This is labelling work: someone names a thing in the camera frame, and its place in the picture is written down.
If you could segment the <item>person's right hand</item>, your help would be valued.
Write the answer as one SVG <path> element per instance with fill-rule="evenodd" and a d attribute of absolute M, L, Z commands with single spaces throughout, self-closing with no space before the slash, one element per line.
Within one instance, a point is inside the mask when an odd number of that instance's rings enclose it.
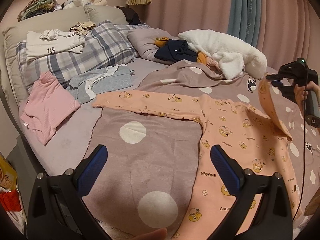
<path fill-rule="evenodd" d="M 316 93 L 318 104 L 320 104 L 320 87 L 313 81 L 310 81 L 306 86 L 299 87 L 298 85 L 295 85 L 294 87 L 295 100 L 301 112 L 304 111 L 303 104 L 310 91 Z"/>

